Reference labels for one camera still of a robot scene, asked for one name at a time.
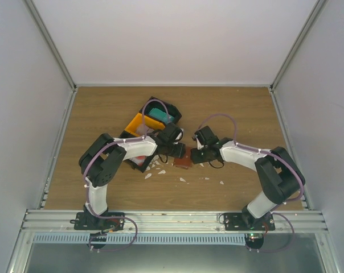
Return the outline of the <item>brown leather card holder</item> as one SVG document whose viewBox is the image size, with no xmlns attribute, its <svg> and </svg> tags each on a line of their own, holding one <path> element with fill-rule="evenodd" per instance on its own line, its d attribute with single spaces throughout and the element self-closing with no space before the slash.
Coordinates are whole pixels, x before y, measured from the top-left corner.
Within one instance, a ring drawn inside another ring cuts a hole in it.
<svg viewBox="0 0 344 273">
<path fill-rule="evenodd" d="M 189 169 L 193 165 L 191 160 L 191 147 L 186 147 L 185 154 L 182 158 L 175 158 L 173 166 L 181 169 Z"/>
</svg>

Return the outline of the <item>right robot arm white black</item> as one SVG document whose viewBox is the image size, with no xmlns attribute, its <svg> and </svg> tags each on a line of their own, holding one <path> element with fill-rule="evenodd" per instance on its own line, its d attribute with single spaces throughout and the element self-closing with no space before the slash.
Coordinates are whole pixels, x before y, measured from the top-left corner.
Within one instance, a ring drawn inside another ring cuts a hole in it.
<svg viewBox="0 0 344 273">
<path fill-rule="evenodd" d="M 208 126 L 196 131 L 194 140 L 197 143 L 191 150 L 194 164 L 217 160 L 222 164 L 235 163 L 257 173 L 261 192 L 241 211 L 242 224 L 248 230 L 257 229 L 268 212 L 304 193 L 305 178 L 283 147 L 259 149 L 231 138 L 219 139 Z"/>
</svg>

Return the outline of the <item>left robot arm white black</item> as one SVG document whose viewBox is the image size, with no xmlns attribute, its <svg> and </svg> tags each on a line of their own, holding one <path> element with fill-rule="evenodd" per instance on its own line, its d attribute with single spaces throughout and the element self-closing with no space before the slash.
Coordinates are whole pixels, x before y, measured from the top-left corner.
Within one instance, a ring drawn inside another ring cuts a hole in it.
<svg viewBox="0 0 344 273">
<path fill-rule="evenodd" d="M 118 220 L 124 219 L 123 213 L 109 213 L 107 205 L 107 186 L 122 162 L 138 156 L 182 158 L 186 151 L 186 145 L 181 143 L 182 137 L 183 130 L 174 123 L 133 138 L 100 135 L 79 159 L 86 202 L 83 212 L 76 216 L 75 229 L 100 230 L 115 226 Z"/>
</svg>

